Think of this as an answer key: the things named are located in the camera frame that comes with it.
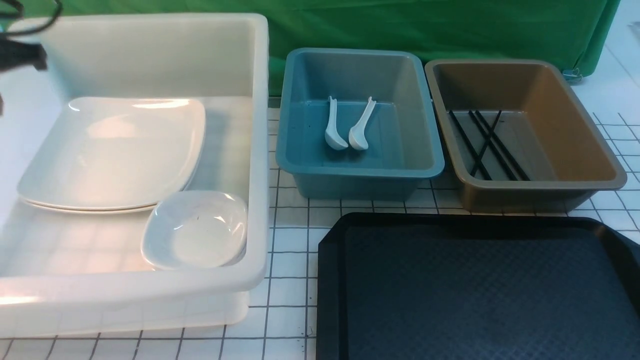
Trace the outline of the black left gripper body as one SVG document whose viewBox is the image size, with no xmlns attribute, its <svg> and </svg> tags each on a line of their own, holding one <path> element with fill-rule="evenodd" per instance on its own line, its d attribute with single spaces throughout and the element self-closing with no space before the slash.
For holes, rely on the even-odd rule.
<svg viewBox="0 0 640 360">
<path fill-rule="evenodd" d="M 0 39 L 0 71 L 7 72 L 23 66 L 34 66 L 37 71 L 48 70 L 45 48 L 40 43 Z"/>
</svg>

